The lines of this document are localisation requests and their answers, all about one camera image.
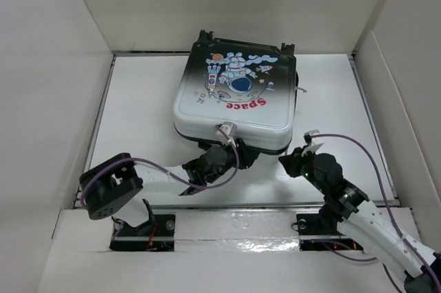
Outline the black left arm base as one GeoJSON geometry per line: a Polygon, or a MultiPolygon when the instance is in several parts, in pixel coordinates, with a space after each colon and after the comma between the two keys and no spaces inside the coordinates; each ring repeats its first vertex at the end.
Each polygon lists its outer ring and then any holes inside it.
{"type": "Polygon", "coordinates": [[[175,214],[157,214],[156,222],[147,221],[132,227],[122,220],[114,221],[110,249],[115,252],[173,252],[175,214]]]}

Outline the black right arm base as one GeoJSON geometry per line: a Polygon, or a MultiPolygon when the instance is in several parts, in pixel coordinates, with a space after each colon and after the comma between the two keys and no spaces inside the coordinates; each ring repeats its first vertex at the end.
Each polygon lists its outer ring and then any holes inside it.
{"type": "Polygon", "coordinates": [[[338,231],[324,226],[318,214],[300,213],[291,224],[293,231],[298,233],[300,250],[302,252],[318,251],[363,251],[363,247],[354,240],[338,231]]]}

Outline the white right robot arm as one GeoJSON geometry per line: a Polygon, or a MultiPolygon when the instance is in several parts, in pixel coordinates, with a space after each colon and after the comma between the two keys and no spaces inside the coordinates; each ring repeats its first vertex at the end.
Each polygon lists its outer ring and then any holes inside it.
{"type": "Polygon", "coordinates": [[[440,253],[401,229],[358,187],[343,176],[336,158],[316,154],[309,146],[296,148],[279,162],[292,177],[303,177],[322,195],[318,224],[359,243],[399,279],[406,292],[440,291],[440,253]]]}

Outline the black white space suitcase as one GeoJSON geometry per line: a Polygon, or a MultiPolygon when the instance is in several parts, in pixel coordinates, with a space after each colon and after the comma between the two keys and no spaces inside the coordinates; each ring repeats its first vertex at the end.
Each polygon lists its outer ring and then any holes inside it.
{"type": "Polygon", "coordinates": [[[201,30],[176,93],[175,130],[187,140],[216,143],[216,126],[231,122],[248,147],[283,153],[294,134],[294,50],[293,44],[222,39],[201,30]]]}

